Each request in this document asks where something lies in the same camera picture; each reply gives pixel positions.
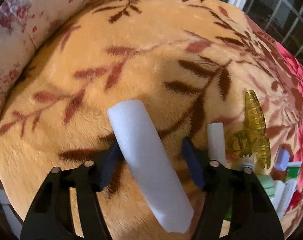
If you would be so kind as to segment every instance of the small white cylinder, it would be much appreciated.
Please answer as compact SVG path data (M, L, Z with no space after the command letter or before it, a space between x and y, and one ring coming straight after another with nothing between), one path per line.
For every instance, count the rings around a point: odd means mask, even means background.
M281 180L274 180L274 186L275 186L275 197L271 200L274 209L277 211L278 205L282 199L285 183Z
M290 205L290 201L294 195L295 189L297 185L296 179L290 179L285 183L283 195L276 209L276 213L278 215L279 220L282 219L288 206Z
M123 101L107 111L126 163L160 225L185 233L194 210L144 104Z
M225 136L223 123L216 122L207 125L208 157L226 166Z

